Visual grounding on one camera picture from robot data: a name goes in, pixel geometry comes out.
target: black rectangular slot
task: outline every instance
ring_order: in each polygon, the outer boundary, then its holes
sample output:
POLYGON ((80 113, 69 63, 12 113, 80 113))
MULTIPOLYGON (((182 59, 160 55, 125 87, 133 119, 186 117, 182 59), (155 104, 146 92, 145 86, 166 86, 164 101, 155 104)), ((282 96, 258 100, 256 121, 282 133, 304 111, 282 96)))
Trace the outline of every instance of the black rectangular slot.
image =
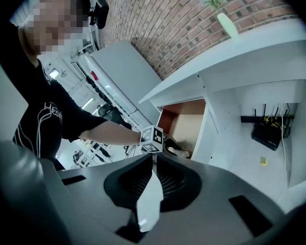
POLYGON ((62 182, 63 182, 64 185, 69 185, 69 184, 73 184, 73 183, 76 183, 76 182, 80 182, 84 179, 86 179, 86 178, 83 175, 77 175, 77 176, 74 176, 74 177, 63 179, 62 182))
POLYGON ((254 237, 272 227, 272 223, 246 197, 240 195, 230 198, 229 201, 254 237))

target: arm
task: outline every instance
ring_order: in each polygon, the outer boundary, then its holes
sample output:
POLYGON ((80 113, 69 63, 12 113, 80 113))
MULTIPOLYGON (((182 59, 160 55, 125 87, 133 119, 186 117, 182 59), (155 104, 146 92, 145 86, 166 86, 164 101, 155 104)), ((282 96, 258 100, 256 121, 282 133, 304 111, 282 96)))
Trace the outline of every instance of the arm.
POLYGON ((57 81, 52 81, 51 85, 60 98, 64 139, 83 138, 113 145, 139 144, 140 133, 82 110, 57 81))
POLYGON ((106 121, 80 134, 79 138, 112 145, 137 145, 140 133, 129 130, 111 121, 106 121))

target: man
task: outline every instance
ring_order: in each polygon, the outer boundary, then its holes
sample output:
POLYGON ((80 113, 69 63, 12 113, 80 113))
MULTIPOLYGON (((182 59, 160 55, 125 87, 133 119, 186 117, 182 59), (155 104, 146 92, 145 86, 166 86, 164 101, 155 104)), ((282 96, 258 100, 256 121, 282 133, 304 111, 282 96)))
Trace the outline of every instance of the man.
POLYGON ((139 133, 77 106, 57 81, 45 75, 37 59, 81 32, 89 10, 89 0, 40 0, 23 25, 8 23, 2 28, 7 43, 0 42, 0 63, 29 105, 13 141, 53 162, 62 138, 115 145, 140 142, 139 133))

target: ceiling light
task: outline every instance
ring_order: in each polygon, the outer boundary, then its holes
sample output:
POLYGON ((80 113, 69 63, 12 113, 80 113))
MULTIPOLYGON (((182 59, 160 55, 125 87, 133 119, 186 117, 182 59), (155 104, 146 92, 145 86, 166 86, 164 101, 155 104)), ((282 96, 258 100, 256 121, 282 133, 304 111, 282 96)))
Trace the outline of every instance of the ceiling light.
POLYGON ((90 102, 93 101, 93 100, 94 100, 94 98, 91 98, 90 100, 88 100, 87 103, 84 104, 84 106, 82 107, 82 109, 85 109, 86 106, 88 106, 88 105, 90 104, 90 102))
POLYGON ((55 79, 59 75, 59 72, 57 69, 53 69, 52 72, 50 72, 49 76, 51 76, 53 79, 55 79))

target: brick wall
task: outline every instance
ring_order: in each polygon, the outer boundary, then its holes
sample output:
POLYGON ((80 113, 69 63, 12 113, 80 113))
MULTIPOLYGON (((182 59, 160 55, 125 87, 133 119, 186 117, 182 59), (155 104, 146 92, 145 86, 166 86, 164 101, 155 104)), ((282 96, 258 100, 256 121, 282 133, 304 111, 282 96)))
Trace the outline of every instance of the brick wall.
POLYGON ((215 12, 199 0, 107 0, 101 47, 128 40, 165 79, 180 66, 226 40, 216 15, 225 13, 239 33, 282 19, 297 17, 284 0, 227 0, 215 12))

